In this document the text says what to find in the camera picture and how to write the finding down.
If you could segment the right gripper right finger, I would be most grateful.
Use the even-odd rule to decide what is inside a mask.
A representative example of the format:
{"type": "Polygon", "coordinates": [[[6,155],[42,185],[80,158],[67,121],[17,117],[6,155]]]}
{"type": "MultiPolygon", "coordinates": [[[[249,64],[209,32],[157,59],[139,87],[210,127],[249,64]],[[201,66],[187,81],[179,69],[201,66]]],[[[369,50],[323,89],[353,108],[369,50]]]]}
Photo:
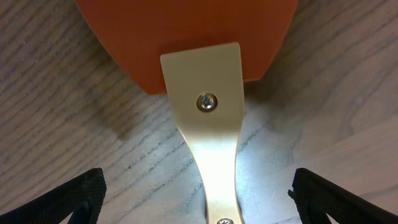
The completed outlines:
{"type": "Polygon", "coordinates": [[[397,223],[397,215],[305,168],[295,171],[288,195],[294,200],[303,224],[330,224],[330,218],[347,224],[397,223]]]}

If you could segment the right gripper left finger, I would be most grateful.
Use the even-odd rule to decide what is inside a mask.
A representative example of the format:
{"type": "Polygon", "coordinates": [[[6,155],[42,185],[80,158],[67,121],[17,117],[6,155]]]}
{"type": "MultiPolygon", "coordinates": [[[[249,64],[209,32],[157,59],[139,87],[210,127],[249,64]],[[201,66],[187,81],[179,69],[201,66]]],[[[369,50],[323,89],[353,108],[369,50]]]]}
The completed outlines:
{"type": "Polygon", "coordinates": [[[46,194],[1,215],[1,223],[96,223],[106,195],[103,170],[90,169],[46,194]]]}

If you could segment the orange scraper with wooden handle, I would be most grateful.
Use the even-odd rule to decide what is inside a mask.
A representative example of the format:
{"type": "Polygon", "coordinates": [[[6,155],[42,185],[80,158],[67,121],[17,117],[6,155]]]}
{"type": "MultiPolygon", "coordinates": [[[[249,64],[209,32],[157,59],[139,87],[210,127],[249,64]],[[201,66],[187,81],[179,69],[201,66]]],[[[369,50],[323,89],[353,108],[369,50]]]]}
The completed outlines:
{"type": "Polygon", "coordinates": [[[148,94],[167,94],[201,175],[208,223],[242,223],[236,155],[244,83],[277,55],[296,0],[77,0],[112,59],[148,94]]]}

